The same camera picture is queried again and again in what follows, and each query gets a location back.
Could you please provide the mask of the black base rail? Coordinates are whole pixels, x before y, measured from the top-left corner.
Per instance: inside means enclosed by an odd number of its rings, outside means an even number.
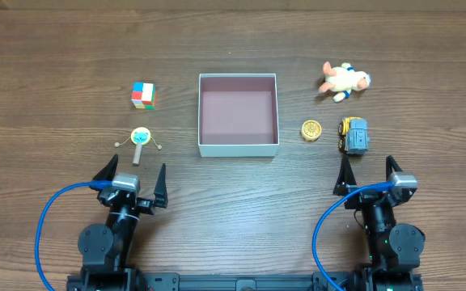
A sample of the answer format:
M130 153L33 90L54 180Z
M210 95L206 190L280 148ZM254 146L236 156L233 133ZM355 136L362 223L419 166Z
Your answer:
M169 272L150 272L140 281L141 290L154 291L191 291L191 290L305 290L328 291L342 288L344 290L388 290L388 291L422 291L423 283L419 275L410 278L392 278L386 280L375 274L374 281L368 283L356 280L349 272L334 272L327 280L320 272L311 275L180 275Z

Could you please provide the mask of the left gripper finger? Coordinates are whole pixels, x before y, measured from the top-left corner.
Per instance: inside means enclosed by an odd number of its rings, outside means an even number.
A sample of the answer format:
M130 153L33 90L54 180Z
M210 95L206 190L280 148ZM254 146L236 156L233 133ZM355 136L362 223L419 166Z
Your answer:
M93 181L112 181L116 175L119 157L114 154L108 164L101 169L93 178Z
M166 186L166 164L161 166L154 190L155 206L157 208L166 208L168 204L167 186Z

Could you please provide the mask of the wooden cat rattle drum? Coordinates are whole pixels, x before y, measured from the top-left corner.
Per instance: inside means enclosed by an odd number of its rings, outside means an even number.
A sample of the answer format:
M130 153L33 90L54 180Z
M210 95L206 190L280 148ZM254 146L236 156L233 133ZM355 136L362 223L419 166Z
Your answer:
M134 166L138 166L140 164L141 156L142 156L142 149L145 145L148 145L151 141L155 144L157 150L161 150L163 148L152 137L150 130L145 127L135 128L131 132L130 137L127 140L123 142L115 142L114 146L116 148L119 148L120 146L124 145L127 141L131 141L132 143L135 144L135 150L134 150L133 161L132 161L132 164Z

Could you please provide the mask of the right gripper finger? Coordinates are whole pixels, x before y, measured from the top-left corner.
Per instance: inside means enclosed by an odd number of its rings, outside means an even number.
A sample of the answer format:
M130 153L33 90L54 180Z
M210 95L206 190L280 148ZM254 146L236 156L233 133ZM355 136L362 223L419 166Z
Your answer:
M386 157L386 180L391 180L395 173L401 174L402 172L396 160L388 155Z
M354 177L349 158L345 155L341 160L341 167L335 187L333 189L333 195L347 196L357 188L357 182Z

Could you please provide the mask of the white box with pink interior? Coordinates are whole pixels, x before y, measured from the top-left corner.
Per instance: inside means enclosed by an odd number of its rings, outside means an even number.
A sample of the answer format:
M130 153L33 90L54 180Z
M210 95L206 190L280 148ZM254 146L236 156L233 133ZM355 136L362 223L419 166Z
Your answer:
M197 144L206 158L272 158L280 145L275 74L200 74Z

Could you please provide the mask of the cream plush pig toy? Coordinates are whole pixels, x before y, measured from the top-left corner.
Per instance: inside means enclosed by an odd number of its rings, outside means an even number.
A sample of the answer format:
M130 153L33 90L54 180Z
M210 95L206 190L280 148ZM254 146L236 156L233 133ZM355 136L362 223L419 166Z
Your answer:
M371 85L371 76L364 71L356 71L350 63L332 67L329 61L323 64L324 82L319 86L319 93L331 91L333 101L340 103L348 99L352 91L364 91Z

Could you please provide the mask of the golden round wheel toy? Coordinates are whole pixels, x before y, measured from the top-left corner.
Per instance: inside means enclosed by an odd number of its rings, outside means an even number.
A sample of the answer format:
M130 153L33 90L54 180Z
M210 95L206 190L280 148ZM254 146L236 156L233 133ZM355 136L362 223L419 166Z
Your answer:
M322 133L321 124L316 120L306 120L300 129L301 137L305 141L316 141Z

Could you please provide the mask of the colourful puzzle cube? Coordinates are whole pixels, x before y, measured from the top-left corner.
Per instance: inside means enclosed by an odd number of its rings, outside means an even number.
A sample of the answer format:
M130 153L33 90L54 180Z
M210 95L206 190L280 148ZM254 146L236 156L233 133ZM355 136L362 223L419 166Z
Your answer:
M131 101L138 109L154 110L156 104L156 88L153 83L136 82L133 85Z

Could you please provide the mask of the yellow grey toy truck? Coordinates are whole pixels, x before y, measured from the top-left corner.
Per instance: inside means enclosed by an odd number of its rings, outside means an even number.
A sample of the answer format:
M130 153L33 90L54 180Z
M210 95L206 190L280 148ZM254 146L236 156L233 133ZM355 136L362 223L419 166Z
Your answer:
M367 121L361 117L345 117L338 127L338 148L348 155L363 155L369 150Z

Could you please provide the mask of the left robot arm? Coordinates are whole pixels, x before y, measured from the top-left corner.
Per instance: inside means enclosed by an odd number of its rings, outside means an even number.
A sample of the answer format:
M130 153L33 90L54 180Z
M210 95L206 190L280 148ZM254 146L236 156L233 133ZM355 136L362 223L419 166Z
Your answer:
M97 200L109 208L104 224L87 226L79 235L83 265L78 276L68 276L67 291L145 291L151 287L143 272L128 264L129 251L140 215L153 215L168 204L166 166L162 165L152 199L139 196L136 175L117 172L118 156L96 174L92 187Z

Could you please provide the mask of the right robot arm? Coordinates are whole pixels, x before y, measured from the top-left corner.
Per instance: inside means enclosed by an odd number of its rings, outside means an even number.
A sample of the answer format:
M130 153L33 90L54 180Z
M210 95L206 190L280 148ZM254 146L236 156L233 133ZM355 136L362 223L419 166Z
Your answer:
M333 194L346 198L346 209L362 214L370 256L368 264L333 277L344 290L422 289L421 277L413 270L420 266L426 236L416 226L397 223L393 212L413 197L418 181L402 171L392 156L386 157L386 180L389 186L360 188L349 159L341 160Z

